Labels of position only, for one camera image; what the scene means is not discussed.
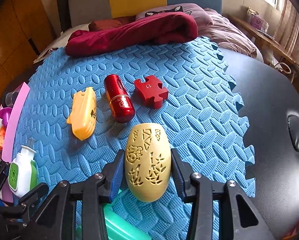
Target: curtain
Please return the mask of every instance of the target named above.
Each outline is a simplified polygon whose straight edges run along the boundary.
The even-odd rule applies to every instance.
[[[299,65],[299,14],[289,0],[284,1],[274,38]]]

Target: metal screw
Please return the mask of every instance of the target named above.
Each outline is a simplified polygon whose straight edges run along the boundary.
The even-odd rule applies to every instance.
[[[229,180],[228,182],[227,182],[227,184],[230,186],[230,187],[235,187],[236,186],[236,181],[235,180]]]
[[[104,177],[104,175],[102,174],[102,173],[96,173],[95,175],[95,178],[97,178],[97,179],[101,179],[102,177]]]
[[[199,172],[193,172],[192,177],[195,179],[200,179],[202,177],[202,174],[200,174]]]
[[[61,180],[61,181],[59,182],[59,185],[60,185],[61,187],[65,187],[65,186],[67,186],[67,181],[66,181],[66,180]]]

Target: maroon blanket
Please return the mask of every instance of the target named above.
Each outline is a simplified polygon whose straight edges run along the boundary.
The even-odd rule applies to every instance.
[[[146,17],[119,28],[98,32],[78,30],[72,33],[66,54],[75,57],[124,49],[145,41],[156,44],[183,43],[198,36],[193,17],[183,13],[162,13]]]

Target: blue foam mat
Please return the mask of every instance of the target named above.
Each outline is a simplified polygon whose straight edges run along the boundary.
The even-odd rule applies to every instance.
[[[71,58],[58,49],[31,77],[13,148],[13,156],[34,138],[39,182],[50,189],[62,179],[83,181],[113,161],[131,128],[144,122],[164,127],[171,147],[181,158],[212,180],[236,180],[248,196],[255,195],[255,179],[245,179],[245,166],[254,164],[253,146],[244,147],[247,117],[239,117],[243,101],[232,93],[234,79],[224,73],[227,64],[208,38],[184,44],[135,45],[93,57]],[[118,74],[136,109],[127,124],[113,121],[103,86],[109,74]],[[134,95],[134,80],[155,75],[169,90],[162,108],[144,107]],[[92,86],[97,96],[94,134],[80,141],[66,123],[73,94]],[[177,197],[172,179],[165,194],[153,203],[138,201],[128,190],[118,195],[113,211],[153,239],[185,239],[190,204]],[[76,221],[81,223],[81,202]],[[218,206],[214,203],[213,239],[218,238]]]

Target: yellow plastic object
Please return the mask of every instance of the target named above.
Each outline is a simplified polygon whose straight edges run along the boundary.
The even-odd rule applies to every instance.
[[[96,95],[92,87],[74,94],[72,112],[66,122],[72,124],[73,134],[81,141],[93,134],[96,124]]]
[[[171,174],[171,150],[158,123],[135,125],[125,150],[125,177],[130,191],[143,202],[158,200]]]

